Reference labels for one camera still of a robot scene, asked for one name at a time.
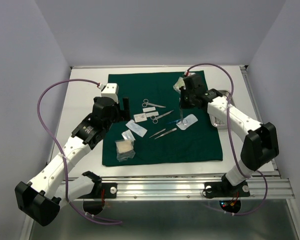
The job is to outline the stainless steel instrument tray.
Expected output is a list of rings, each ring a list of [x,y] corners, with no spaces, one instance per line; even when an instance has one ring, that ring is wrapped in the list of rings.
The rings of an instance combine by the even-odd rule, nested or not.
[[[230,92],[228,90],[225,89],[220,89],[218,90],[223,97],[225,97],[226,99],[229,97]],[[210,122],[211,125],[215,128],[217,128],[218,130],[225,130],[227,128],[227,125],[221,121],[219,118],[216,118],[214,115],[209,114],[210,117]]]

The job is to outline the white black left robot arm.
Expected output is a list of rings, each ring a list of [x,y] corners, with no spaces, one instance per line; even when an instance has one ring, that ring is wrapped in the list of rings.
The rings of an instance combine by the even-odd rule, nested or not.
[[[48,165],[27,183],[15,189],[18,208],[41,226],[49,225],[61,208],[81,197],[103,199],[110,186],[102,178],[86,171],[70,181],[69,172],[102,141],[114,123],[131,119],[129,98],[117,103],[110,97],[95,97],[92,112],[72,131],[64,146]]]

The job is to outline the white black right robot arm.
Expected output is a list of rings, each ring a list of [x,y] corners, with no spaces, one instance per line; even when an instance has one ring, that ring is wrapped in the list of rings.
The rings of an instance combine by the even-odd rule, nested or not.
[[[211,194],[232,195],[240,189],[240,184],[279,154],[277,130],[272,123],[254,120],[232,105],[229,97],[214,88],[207,90],[196,73],[183,78],[180,107],[207,112],[225,123],[228,132],[234,132],[243,142],[240,159],[220,182],[211,186]]]

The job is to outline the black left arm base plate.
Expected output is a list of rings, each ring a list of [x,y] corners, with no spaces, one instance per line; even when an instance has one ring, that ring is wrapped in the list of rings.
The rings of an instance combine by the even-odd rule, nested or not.
[[[102,182],[95,184],[90,193],[81,196],[81,199],[115,199],[118,184],[116,182]]]

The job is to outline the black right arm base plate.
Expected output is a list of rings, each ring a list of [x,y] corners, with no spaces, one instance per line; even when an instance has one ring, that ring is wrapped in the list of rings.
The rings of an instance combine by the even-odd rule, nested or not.
[[[213,198],[232,198],[232,197],[249,197],[250,189],[246,181],[237,186],[222,181],[205,182],[202,195],[207,199]]]

